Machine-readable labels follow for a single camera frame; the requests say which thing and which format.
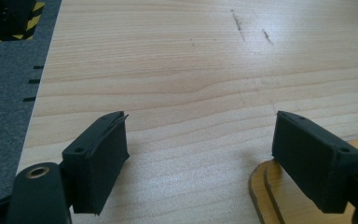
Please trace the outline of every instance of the scuff mark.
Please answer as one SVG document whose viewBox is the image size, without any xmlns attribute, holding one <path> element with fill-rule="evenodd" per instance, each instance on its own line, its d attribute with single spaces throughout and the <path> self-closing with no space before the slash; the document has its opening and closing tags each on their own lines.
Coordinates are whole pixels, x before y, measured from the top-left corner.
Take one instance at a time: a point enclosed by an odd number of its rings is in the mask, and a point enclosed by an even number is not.
<svg viewBox="0 0 358 224">
<path fill-rule="evenodd" d="M 267 34 L 267 32 L 263 29 L 263 34 L 264 34 L 264 37 L 267 39 L 267 41 L 271 44 L 271 45 L 274 45 L 274 43 L 272 43 L 272 41 L 269 39 L 269 34 Z"/>
<path fill-rule="evenodd" d="M 232 18 L 234 19 L 235 24 L 237 25 L 237 30 L 240 33 L 243 42 L 246 42 L 245 37 L 243 36 L 242 33 L 242 27 L 241 27 L 242 23 L 240 22 L 240 19 L 238 19 L 238 17 L 235 15 L 235 11 L 233 9 L 231 9 L 231 13 L 232 13 Z"/>
</svg>

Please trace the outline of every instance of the orange wood board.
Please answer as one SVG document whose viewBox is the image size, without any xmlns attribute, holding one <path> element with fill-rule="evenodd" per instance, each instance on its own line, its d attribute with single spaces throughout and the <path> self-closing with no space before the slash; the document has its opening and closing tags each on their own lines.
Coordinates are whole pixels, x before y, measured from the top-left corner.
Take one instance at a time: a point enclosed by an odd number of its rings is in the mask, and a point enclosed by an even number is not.
<svg viewBox="0 0 358 224">
<path fill-rule="evenodd" d="M 358 148 L 358 140 L 350 143 Z M 322 213 L 275 160 L 255 169 L 249 190 L 262 223 L 351 223 L 350 203 L 344 214 Z"/>
</svg>

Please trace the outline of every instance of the wooden table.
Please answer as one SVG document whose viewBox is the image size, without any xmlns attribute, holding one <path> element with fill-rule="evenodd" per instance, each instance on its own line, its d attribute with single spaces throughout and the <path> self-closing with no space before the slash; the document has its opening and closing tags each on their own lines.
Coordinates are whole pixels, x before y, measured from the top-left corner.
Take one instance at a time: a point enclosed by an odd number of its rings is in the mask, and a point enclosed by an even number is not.
<svg viewBox="0 0 358 224">
<path fill-rule="evenodd" d="M 131 157 L 75 223 L 259 223 L 278 110 L 358 138 L 358 1 L 64 0 L 19 171 L 118 110 Z"/>
</svg>

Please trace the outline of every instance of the wooden object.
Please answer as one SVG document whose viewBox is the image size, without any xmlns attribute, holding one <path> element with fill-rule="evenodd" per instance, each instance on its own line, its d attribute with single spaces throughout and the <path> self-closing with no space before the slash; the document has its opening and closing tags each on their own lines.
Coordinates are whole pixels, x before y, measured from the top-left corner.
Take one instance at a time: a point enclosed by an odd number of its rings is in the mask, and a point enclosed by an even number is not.
<svg viewBox="0 0 358 224">
<path fill-rule="evenodd" d="M 358 148 L 358 140 L 351 144 Z M 260 164 L 249 184 L 262 223 L 351 223 L 350 203 L 344 214 L 322 213 L 276 161 Z"/>
<path fill-rule="evenodd" d="M 358 1 L 62 1 L 19 171 L 118 110 L 131 156 L 75 223 L 259 223 L 278 110 L 358 138 Z"/>
</svg>

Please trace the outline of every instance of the hazard tape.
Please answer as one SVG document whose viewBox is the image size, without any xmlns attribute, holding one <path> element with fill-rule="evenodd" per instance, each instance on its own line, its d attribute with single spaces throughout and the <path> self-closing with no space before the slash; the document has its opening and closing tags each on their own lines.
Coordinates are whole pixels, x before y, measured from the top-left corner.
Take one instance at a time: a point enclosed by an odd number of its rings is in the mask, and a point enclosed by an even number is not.
<svg viewBox="0 0 358 224">
<path fill-rule="evenodd" d="M 34 10 L 32 11 L 30 19 L 28 20 L 27 30 L 23 34 L 0 36 L 0 42 L 32 39 L 34 37 L 34 30 L 36 29 L 36 25 L 40 20 L 44 6 L 45 3 L 42 2 L 37 2 L 34 5 Z"/>
</svg>

